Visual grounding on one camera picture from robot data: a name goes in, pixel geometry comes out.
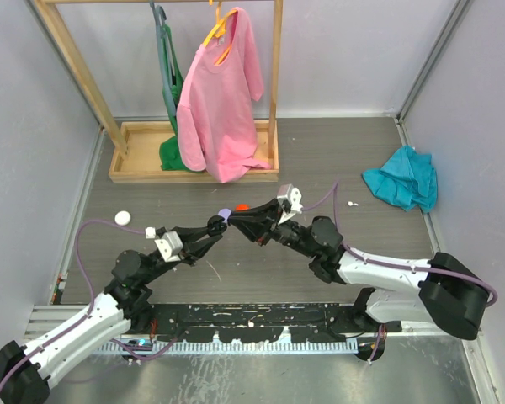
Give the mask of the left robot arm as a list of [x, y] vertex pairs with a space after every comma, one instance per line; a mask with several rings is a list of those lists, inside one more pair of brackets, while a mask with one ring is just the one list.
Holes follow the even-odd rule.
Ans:
[[109, 284], [100, 294], [92, 294], [77, 314], [24, 345], [12, 341], [0, 349], [0, 401], [43, 403], [70, 371], [102, 345], [128, 331], [146, 331], [152, 323], [148, 285], [181, 263], [195, 265], [225, 230], [224, 222], [170, 231], [146, 228], [146, 238], [156, 245], [153, 252], [122, 252]]

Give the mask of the orange earbud charging case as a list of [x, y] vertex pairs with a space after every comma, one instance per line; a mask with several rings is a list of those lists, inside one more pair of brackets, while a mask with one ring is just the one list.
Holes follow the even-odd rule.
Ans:
[[249, 209], [250, 209], [250, 207], [248, 205], [246, 205], [246, 204], [239, 204], [235, 208], [236, 211], [244, 211], [244, 210], [249, 210]]

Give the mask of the purple earbud charging case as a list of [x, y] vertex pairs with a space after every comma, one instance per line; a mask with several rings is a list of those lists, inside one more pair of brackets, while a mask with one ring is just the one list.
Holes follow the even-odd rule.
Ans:
[[231, 216], [231, 209], [223, 208], [218, 212], [218, 215], [224, 219], [224, 222], [227, 222], [229, 217]]

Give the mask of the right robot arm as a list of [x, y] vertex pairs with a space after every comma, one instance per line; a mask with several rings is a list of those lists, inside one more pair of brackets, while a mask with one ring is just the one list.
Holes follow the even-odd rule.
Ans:
[[453, 337], [476, 339], [492, 292], [456, 258], [443, 252], [418, 260], [366, 253], [346, 245], [331, 218], [319, 215], [303, 226], [285, 206], [273, 199], [233, 211], [227, 222], [260, 246], [274, 241], [308, 257], [310, 270], [325, 283], [362, 285], [352, 311], [361, 331], [426, 322]]

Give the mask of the white earbud charging case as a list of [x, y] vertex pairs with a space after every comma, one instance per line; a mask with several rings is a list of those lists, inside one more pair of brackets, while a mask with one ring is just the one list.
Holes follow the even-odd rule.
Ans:
[[114, 223], [118, 226], [127, 226], [130, 224], [131, 214], [127, 210], [121, 210], [114, 216]]

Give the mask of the black earbud charging case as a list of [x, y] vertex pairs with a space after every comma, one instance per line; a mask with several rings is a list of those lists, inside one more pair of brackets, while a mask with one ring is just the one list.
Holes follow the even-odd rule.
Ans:
[[213, 215], [207, 222], [207, 234], [210, 237], [222, 235], [227, 230], [226, 219], [220, 215]]

